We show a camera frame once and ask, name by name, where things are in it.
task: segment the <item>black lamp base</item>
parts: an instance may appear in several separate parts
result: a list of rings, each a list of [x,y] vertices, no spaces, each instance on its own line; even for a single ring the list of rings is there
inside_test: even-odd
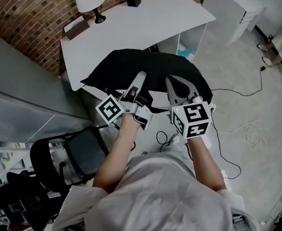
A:
[[[106,20],[106,17],[104,15],[101,15],[97,8],[93,9],[93,12],[96,15],[95,23],[99,24],[99,23],[104,22]]]

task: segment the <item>black bag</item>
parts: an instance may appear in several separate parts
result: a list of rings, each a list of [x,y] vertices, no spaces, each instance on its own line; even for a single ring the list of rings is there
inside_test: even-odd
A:
[[[213,94],[195,65],[185,57],[134,49],[112,51],[81,83],[96,87],[107,94],[119,96],[115,90],[126,90],[140,71],[147,76],[138,95],[153,113],[165,110],[152,108],[149,90],[167,92],[165,78],[169,75],[182,77],[193,83],[204,101],[211,102]]]

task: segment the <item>black chair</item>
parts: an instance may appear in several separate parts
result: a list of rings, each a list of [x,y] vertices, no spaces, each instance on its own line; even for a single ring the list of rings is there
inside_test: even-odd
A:
[[[34,231],[43,231],[59,213],[65,198],[49,198],[49,190],[27,171],[20,174],[8,172],[7,180],[8,184],[0,188],[0,209],[9,223],[15,226],[29,225]]]
[[[40,183],[48,190],[66,197],[71,185],[79,185],[92,179],[108,154],[99,132],[103,127],[107,126],[99,128],[89,126],[79,132],[36,141],[30,149],[30,160]],[[49,142],[55,139],[64,139],[64,148],[77,176],[81,179],[79,182],[66,185],[62,174],[64,163],[60,164],[60,174],[56,171],[49,148]]]

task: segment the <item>shoe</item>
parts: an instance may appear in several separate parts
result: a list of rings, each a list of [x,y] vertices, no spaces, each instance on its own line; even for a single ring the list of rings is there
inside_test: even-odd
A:
[[[180,136],[178,134],[174,134],[171,139],[169,145],[177,146],[180,143]]]
[[[258,47],[258,49],[260,49],[261,51],[263,51],[263,52],[267,52],[267,48],[266,48],[266,46],[265,46],[265,45],[263,45],[263,44],[257,44],[256,46],[257,46],[257,47]]]
[[[272,66],[271,59],[262,56],[262,60],[267,66]]]

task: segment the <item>white box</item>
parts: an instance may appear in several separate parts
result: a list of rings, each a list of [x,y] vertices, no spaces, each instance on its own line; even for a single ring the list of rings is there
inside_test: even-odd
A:
[[[172,123],[184,139],[206,134],[211,122],[207,102],[172,107]]]

